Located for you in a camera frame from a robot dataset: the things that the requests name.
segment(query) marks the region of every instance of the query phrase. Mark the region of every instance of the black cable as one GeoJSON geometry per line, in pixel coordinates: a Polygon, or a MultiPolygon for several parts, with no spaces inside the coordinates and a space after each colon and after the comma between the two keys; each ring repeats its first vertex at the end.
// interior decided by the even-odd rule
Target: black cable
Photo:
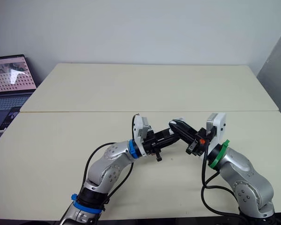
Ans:
{"type": "Polygon", "coordinates": [[[206,189],[222,189],[222,190],[225,190],[225,191],[228,191],[230,194],[233,195],[233,197],[236,199],[234,193],[226,188],[226,187],[222,187],[222,186],[218,186],[218,185],[212,185],[212,186],[207,186],[207,183],[205,182],[205,172],[206,172],[206,164],[207,164],[207,156],[208,156],[208,146],[209,146],[209,140],[206,140],[206,143],[205,143],[205,148],[204,148],[204,158],[203,158],[203,164],[202,164],[202,175],[201,175],[201,178],[202,178],[202,184],[203,184],[203,187],[206,188],[206,189]]]}
{"type": "MultiPolygon", "coordinates": [[[[133,169],[133,164],[134,163],[131,163],[131,166],[130,166],[130,170],[129,172],[127,173],[127,175],[125,176],[125,178],[121,181],[121,183],[119,185],[116,186],[115,189],[113,189],[113,191],[104,199],[104,201],[101,203],[99,209],[103,209],[104,208],[104,204],[106,202],[109,201],[110,197],[124,184],[124,182],[128,179],[128,177],[130,176],[131,172],[132,172],[132,169],[133,169]]],[[[94,218],[94,225],[97,225],[98,223],[98,220],[99,220],[99,216],[100,214],[96,214],[95,218],[94,218]]]]}
{"type": "Polygon", "coordinates": [[[104,146],[106,145],[111,145],[111,144],[115,144],[115,142],[109,142],[109,143],[106,143],[106,144],[103,144],[103,145],[100,145],[98,148],[96,148],[96,150],[93,151],[93,153],[90,155],[88,161],[86,162],[86,165],[85,165],[85,169],[84,169],[84,175],[83,175],[83,180],[82,180],[82,187],[83,187],[83,184],[86,180],[86,174],[88,173],[88,168],[89,168],[89,162],[90,160],[92,159],[92,157],[94,156],[94,154],[100,149],[100,148],[103,148],[104,146]]]}
{"type": "MultiPolygon", "coordinates": [[[[104,146],[106,145],[111,145],[111,144],[115,144],[115,142],[109,142],[109,143],[106,143],[106,144],[103,144],[103,145],[100,145],[98,148],[96,148],[93,153],[90,155],[89,159],[87,160],[86,162],[86,165],[85,165],[85,169],[84,169],[84,175],[83,175],[83,180],[82,180],[82,187],[83,188],[83,184],[86,180],[86,175],[88,173],[88,168],[89,168],[89,163],[92,159],[92,157],[94,156],[94,154],[99,151],[101,148],[103,148],[104,146]]],[[[121,181],[121,183],[119,185],[117,185],[113,191],[105,198],[105,200],[101,203],[100,205],[100,209],[103,209],[104,207],[104,204],[109,201],[110,197],[124,184],[124,182],[128,179],[128,177],[130,176],[131,172],[132,172],[132,169],[133,169],[133,163],[131,163],[131,166],[130,166],[130,170],[128,172],[128,174],[126,175],[126,177],[121,181]]],[[[94,218],[94,224],[96,225],[98,223],[98,220],[99,220],[99,214],[96,214],[96,217],[94,218]]]]}
{"type": "Polygon", "coordinates": [[[216,188],[216,189],[222,189],[222,190],[226,190],[226,191],[229,191],[230,193],[232,193],[232,195],[234,196],[233,192],[231,190],[229,190],[228,188],[225,188],[225,187],[222,187],[222,186],[207,186],[207,184],[212,180],[214,179],[217,175],[219,175],[220,173],[219,172],[216,172],[214,175],[212,175],[207,181],[205,181],[205,171],[206,171],[206,164],[207,164],[207,155],[208,155],[208,147],[209,147],[209,140],[206,141],[205,143],[205,149],[204,149],[204,158],[203,158],[203,165],[202,165],[202,184],[203,184],[203,187],[201,189],[201,200],[203,202],[203,204],[205,205],[205,207],[210,210],[211,212],[215,213],[215,214],[218,214],[218,215],[221,215],[221,216],[226,216],[226,217],[236,217],[236,218],[239,218],[241,219],[242,221],[244,221],[246,224],[249,225],[249,221],[241,216],[241,215],[238,215],[236,213],[228,213],[228,212],[221,212],[221,211],[217,211],[217,210],[214,210],[213,208],[211,208],[205,201],[204,199],[204,190],[206,188],[209,188],[209,189],[213,189],[213,188],[216,188]]]}

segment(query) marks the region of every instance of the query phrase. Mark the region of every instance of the white wall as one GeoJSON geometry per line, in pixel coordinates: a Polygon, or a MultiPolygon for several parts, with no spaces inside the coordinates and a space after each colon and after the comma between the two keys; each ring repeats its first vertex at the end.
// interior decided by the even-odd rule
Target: white wall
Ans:
{"type": "Polygon", "coordinates": [[[248,64],[281,36],[281,0],[0,0],[0,56],[40,79],[58,62],[248,64]]]}

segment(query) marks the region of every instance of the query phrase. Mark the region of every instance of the table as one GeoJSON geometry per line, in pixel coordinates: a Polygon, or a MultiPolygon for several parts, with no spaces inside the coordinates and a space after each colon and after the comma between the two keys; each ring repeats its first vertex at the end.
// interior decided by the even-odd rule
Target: table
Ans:
{"type": "MultiPolygon", "coordinates": [[[[58,220],[80,189],[84,166],[102,143],[131,137],[133,112],[20,113],[0,139],[0,218],[58,220]]],[[[205,127],[210,112],[143,112],[155,131],[184,116],[195,129],[205,127]]],[[[281,212],[280,112],[228,112],[223,141],[246,155],[274,188],[281,212]]],[[[127,182],[106,205],[102,219],[173,218],[214,215],[200,200],[201,160],[185,153],[186,144],[135,162],[127,182]]],[[[95,155],[94,160],[102,155],[95,155]]],[[[124,178],[129,168],[121,174],[124,178]]],[[[207,169],[209,177],[214,171],[207,169]]],[[[221,178],[212,183],[227,184],[221,178]]],[[[230,194],[209,190],[206,200],[222,211],[237,212],[230,194]]]]}
{"type": "Polygon", "coordinates": [[[58,64],[21,112],[276,111],[248,66],[58,64]]]}

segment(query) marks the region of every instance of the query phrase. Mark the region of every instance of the robotic arm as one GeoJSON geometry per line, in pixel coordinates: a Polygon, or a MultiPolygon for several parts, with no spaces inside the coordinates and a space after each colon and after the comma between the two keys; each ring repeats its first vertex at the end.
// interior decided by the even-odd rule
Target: robotic arm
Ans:
{"type": "Polygon", "coordinates": [[[240,214],[251,224],[276,224],[272,204],[274,191],[269,181],[255,171],[245,156],[228,147],[228,140],[219,144],[226,127],[225,120],[226,114],[213,113],[207,120],[207,128],[199,131],[182,120],[172,120],[170,128],[154,133],[147,118],[135,115],[133,138],[113,143],[91,165],[79,194],[72,196],[73,203],[60,224],[96,224],[122,170],[140,157],[156,155],[157,161],[162,160],[161,149],[179,139],[189,144],[186,149],[188,154],[200,156],[203,162],[208,161],[209,167],[228,182],[237,199],[240,214]]]}
{"type": "Polygon", "coordinates": [[[161,149],[179,140],[170,128],[154,133],[147,118],[140,115],[133,117],[132,133],[131,140],[112,144],[91,165],[79,194],[72,195],[73,203],[61,219],[61,225],[95,224],[122,170],[138,158],[148,155],[156,155],[157,161],[161,161],[161,149]]]}
{"type": "Polygon", "coordinates": [[[229,141],[219,144],[226,127],[226,114],[213,113],[207,128],[196,131],[181,120],[169,123],[171,130],[189,144],[188,154],[204,157],[205,144],[210,141],[207,161],[231,186],[241,215],[254,224],[274,224],[274,191],[269,181],[255,171],[251,162],[242,154],[228,147],[229,141]]]}

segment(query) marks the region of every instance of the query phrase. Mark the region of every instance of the blue ring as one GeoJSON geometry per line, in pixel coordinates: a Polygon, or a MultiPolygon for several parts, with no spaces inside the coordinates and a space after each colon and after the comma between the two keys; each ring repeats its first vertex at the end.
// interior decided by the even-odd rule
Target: blue ring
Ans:
{"type": "Polygon", "coordinates": [[[76,197],[77,197],[77,194],[73,194],[71,198],[73,200],[73,205],[77,209],[82,210],[84,212],[93,213],[93,214],[99,214],[99,213],[102,212],[102,210],[99,210],[99,209],[88,208],[88,207],[85,207],[83,205],[80,205],[78,202],[76,202],[76,197]]]}
{"type": "Polygon", "coordinates": [[[139,158],[136,154],[136,151],[133,147],[132,139],[129,141],[129,153],[132,155],[133,158],[139,158]]]}

